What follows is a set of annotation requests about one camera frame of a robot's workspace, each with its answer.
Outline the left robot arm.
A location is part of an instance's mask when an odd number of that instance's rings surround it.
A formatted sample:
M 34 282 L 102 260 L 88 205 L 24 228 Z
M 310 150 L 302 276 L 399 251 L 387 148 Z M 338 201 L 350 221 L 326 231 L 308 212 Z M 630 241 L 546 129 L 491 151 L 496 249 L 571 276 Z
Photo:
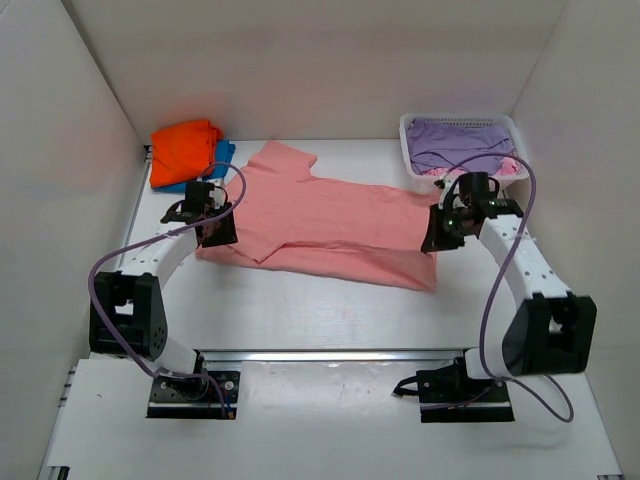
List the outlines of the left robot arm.
M 185 397 L 203 395 L 209 373 L 195 349 L 170 337 L 162 290 L 198 248 L 238 241 L 233 209 L 222 180 L 190 181 L 185 197 L 161 218 L 152 243 L 135 246 L 120 269 L 92 274 L 90 350 L 129 357 L 151 376 L 172 375 Z

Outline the purple t-shirt in basket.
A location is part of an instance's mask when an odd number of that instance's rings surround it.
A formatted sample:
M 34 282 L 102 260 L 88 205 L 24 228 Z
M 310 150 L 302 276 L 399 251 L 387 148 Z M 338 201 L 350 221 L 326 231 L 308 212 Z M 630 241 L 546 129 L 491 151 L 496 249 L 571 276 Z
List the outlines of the purple t-shirt in basket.
M 464 127 L 426 119 L 415 119 L 406 132 L 407 147 L 411 161 L 424 161 L 428 156 L 442 156 L 447 160 L 465 160 L 485 154 L 513 155 L 515 145 L 507 130 L 492 124 L 484 127 Z

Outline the front aluminium rail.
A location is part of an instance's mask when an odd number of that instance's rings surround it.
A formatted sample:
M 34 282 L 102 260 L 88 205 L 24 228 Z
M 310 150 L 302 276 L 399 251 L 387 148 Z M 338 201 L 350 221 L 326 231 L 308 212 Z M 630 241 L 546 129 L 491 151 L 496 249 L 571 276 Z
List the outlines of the front aluminium rail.
M 204 350 L 209 362 L 428 362 L 464 355 L 450 349 L 316 349 L 316 350 Z

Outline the aluminium rail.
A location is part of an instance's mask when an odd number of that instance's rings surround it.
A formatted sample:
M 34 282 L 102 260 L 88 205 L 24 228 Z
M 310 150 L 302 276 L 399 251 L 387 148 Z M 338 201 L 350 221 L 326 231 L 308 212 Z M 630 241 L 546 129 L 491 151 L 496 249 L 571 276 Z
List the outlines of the aluminium rail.
M 107 271 L 114 271 L 122 266 L 125 254 L 124 247 L 134 243 L 133 231 L 144 193 L 148 190 L 148 180 L 151 172 L 151 143 L 143 144 L 145 157 L 143 161 L 136 161 L 138 170 L 134 176 L 122 174 L 118 170 L 109 170 L 95 182 L 94 189 L 106 195 L 106 212 L 114 214 L 111 220 L 100 221 L 101 236 L 108 240 L 100 250 L 99 258 L 95 260 L 91 269 L 99 271 L 105 267 Z
M 316 349 L 316 350 L 204 350 L 209 362 L 428 362 L 464 355 L 450 349 Z

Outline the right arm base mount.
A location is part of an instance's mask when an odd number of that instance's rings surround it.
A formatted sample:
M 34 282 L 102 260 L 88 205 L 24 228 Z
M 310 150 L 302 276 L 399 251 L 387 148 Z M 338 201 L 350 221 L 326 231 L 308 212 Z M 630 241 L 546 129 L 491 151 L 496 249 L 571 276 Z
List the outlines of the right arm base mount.
M 472 379 L 461 357 L 400 380 L 392 394 L 416 397 L 422 423 L 510 423 L 515 421 L 503 382 Z

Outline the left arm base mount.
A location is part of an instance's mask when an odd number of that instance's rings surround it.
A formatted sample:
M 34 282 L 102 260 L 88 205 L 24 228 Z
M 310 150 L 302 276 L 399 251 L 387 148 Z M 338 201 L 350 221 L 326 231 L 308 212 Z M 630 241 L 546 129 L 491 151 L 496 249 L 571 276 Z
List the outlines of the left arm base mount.
M 206 379 L 159 376 L 150 389 L 146 417 L 151 419 L 235 420 L 241 387 L 240 362 L 202 361 L 222 395 Z

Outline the salmon pink t-shirt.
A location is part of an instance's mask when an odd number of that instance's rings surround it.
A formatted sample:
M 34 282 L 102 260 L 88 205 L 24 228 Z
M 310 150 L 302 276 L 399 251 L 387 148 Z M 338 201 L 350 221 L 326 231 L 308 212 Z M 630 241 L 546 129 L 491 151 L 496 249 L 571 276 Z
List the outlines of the salmon pink t-shirt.
M 436 288 L 436 257 L 420 247 L 429 195 L 311 173 L 317 158 L 267 142 L 226 186 L 238 200 L 238 241 L 201 247 L 220 264 L 282 270 L 417 291 Z

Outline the pink t-shirt in basket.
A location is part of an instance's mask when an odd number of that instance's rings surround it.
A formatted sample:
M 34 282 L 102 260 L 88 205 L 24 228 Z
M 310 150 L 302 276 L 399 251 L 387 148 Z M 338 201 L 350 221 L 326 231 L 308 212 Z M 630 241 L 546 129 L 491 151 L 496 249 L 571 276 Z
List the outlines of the pink t-shirt in basket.
M 447 160 L 442 156 L 428 156 L 424 161 L 411 161 L 412 170 L 418 175 L 439 177 L 460 160 Z M 511 157 L 487 156 L 471 160 L 457 167 L 453 174 L 485 172 L 491 176 L 513 176 L 519 173 L 520 164 Z

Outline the white plastic basket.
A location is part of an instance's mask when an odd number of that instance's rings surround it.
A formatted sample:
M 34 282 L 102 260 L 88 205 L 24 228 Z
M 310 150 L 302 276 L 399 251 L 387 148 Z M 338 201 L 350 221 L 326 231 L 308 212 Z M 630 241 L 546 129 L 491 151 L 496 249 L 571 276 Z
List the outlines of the white plastic basket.
M 513 120 L 503 114 L 406 113 L 399 120 L 402 159 L 409 188 L 421 194 L 436 191 L 447 170 L 453 177 L 486 172 L 505 188 L 528 178 L 516 161 L 527 154 Z

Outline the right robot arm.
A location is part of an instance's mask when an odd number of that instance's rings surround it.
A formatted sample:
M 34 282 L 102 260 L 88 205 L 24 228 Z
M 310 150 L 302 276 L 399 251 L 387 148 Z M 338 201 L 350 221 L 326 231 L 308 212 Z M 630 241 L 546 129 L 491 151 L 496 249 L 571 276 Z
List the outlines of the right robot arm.
M 479 345 L 464 354 L 465 365 L 448 376 L 449 391 L 471 400 L 485 379 L 577 374 L 588 364 L 597 307 L 577 295 L 553 271 L 529 234 L 530 210 L 500 197 L 500 184 L 486 173 L 466 173 L 436 181 L 440 199 L 429 212 L 421 250 L 453 251 L 475 237 L 499 267 L 490 293 L 506 283 L 516 312 L 488 339 L 491 308 L 484 308 Z

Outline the left aluminium rail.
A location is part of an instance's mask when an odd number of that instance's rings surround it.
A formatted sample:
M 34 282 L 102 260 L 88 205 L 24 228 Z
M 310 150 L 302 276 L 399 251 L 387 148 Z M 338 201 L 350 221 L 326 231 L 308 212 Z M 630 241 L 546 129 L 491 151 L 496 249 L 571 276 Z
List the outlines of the left aluminium rail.
M 134 176 L 122 174 L 118 170 L 109 170 L 95 182 L 94 189 L 106 195 L 106 212 L 114 214 L 111 220 L 100 221 L 101 236 L 108 240 L 100 250 L 99 258 L 95 260 L 91 269 L 99 271 L 105 267 L 107 271 L 114 271 L 122 266 L 125 254 L 124 247 L 134 243 L 133 231 L 144 193 L 148 190 L 148 180 L 151 172 L 151 143 L 143 144 L 145 157 L 143 161 L 136 161 L 138 170 Z

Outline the folded blue t-shirt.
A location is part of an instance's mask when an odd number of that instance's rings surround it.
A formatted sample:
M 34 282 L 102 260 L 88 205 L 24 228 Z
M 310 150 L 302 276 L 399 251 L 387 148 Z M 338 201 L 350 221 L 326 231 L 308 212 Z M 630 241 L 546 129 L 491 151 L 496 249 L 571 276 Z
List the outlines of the folded blue t-shirt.
M 211 170 L 207 176 L 204 177 L 204 180 L 208 181 L 212 179 L 224 179 L 229 170 L 228 165 L 232 163 L 235 151 L 235 144 L 229 142 L 228 140 L 220 140 L 217 143 L 215 150 L 215 168 Z M 184 194 L 185 189 L 186 183 L 182 182 L 154 188 L 154 191 L 169 194 Z

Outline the folded orange t-shirt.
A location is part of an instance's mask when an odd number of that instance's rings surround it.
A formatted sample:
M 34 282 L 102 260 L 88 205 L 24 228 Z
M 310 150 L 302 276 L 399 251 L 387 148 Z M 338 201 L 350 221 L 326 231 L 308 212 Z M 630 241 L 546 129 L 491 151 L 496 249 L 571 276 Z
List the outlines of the folded orange t-shirt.
M 187 182 L 215 163 L 223 131 L 209 120 L 172 125 L 151 135 L 150 185 L 157 189 Z

